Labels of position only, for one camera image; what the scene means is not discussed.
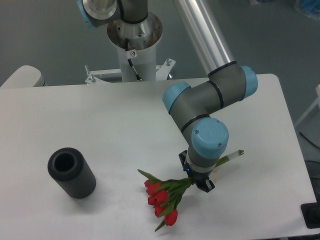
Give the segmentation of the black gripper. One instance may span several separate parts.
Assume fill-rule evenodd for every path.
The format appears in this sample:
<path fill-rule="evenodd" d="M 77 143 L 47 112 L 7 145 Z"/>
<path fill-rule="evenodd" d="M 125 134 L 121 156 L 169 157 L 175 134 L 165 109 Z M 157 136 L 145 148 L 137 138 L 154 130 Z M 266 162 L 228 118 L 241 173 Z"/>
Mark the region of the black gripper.
<path fill-rule="evenodd" d="M 187 162 L 187 150 L 181 152 L 178 157 L 182 167 L 184 167 L 187 175 L 193 179 L 193 183 L 196 184 L 197 188 L 209 193 L 215 188 L 215 184 L 210 180 L 211 170 L 207 172 L 197 172 Z"/>

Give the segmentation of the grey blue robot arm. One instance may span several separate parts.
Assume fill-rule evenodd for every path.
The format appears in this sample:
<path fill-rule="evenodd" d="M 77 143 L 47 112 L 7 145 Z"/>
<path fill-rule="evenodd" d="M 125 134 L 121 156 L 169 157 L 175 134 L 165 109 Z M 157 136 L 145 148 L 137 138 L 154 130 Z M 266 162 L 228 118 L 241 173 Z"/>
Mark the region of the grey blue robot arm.
<path fill-rule="evenodd" d="M 167 78 L 164 68 L 156 67 L 155 48 L 163 27 L 146 0 L 79 0 L 77 5 L 89 27 L 107 25 L 123 82 Z M 176 0 L 174 5 L 208 80 L 195 87 L 175 83 L 162 101 L 188 143 L 179 155 L 184 171 L 200 190 L 209 192 L 215 187 L 210 173 L 229 140 L 227 127 L 211 114 L 253 95 L 258 78 L 250 67 L 237 64 L 205 0 Z"/>

